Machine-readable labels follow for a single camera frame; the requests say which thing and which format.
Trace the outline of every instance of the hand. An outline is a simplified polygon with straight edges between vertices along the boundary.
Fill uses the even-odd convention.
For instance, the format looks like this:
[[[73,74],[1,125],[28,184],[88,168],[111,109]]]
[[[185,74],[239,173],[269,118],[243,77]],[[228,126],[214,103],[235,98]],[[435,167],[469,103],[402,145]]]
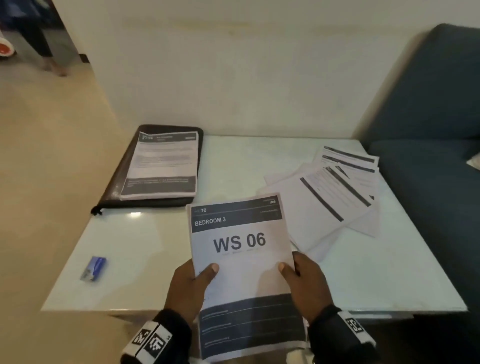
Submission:
[[[278,270],[292,291],[292,300],[300,314],[311,324],[323,309],[333,304],[327,280],[313,260],[305,254],[294,252],[293,270],[287,263],[278,264]]]
[[[204,304],[205,290],[218,270],[218,264],[212,263],[195,278],[191,259],[178,267],[173,273],[164,308],[177,312],[192,325]]]

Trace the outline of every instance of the white pillow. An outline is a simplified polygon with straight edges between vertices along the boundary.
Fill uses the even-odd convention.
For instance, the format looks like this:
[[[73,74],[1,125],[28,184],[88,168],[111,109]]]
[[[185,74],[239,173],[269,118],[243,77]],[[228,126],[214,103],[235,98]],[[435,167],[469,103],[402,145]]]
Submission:
[[[471,160],[467,161],[467,164],[469,166],[472,166],[473,168],[480,170],[480,153],[473,156]]]

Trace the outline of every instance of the black folder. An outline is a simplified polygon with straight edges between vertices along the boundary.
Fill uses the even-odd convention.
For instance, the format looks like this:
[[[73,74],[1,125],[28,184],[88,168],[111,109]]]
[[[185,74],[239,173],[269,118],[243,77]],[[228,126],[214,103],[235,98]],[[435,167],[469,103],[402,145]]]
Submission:
[[[204,140],[204,131],[193,126],[175,126],[175,125],[140,125],[135,132],[127,150],[123,154],[115,173],[113,173],[110,182],[108,183],[105,192],[98,204],[92,208],[92,215],[102,214],[104,208],[135,208],[135,207],[181,207],[191,204],[193,197],[179,197],[179,198],[152,198],[145,200],[120,200],[120,194],[127,178],[130,162],[132,161],[133,152],[138,141],[140,132],[146,134],[163,134],[163,133],[181,133],[181,132],[198,132],[198,167],[200,165],[200,154],[202,151],[202,144]]]

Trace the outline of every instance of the blue sofa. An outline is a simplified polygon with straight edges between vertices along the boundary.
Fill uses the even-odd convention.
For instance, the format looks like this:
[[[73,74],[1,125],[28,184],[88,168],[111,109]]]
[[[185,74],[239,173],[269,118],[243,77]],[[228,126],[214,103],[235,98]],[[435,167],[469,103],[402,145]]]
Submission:
[[[360,140],[469,308],[416,317],[420,336],[480,363],[480,29],[435,27]]]

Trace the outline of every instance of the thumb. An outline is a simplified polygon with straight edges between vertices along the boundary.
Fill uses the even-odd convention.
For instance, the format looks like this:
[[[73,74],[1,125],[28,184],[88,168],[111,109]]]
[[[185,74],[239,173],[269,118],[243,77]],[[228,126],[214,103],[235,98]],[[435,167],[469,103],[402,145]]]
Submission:
[[[289,266],[287,263],[282,262],[278,264],[278,270],[282,274],[283,278],[285,278],[285,280],[287,281],[291,289],[292,286],[297,282],[299,276],[297,276],[293,268]]]
[[[219,266],[217,263],[210,264],[207,268],[201,272],[197,278],[195,278],[195,282],[199,285],[202,290],[206,290],[207,286],[210,282],[215,278],[216,274],[218,273]]]

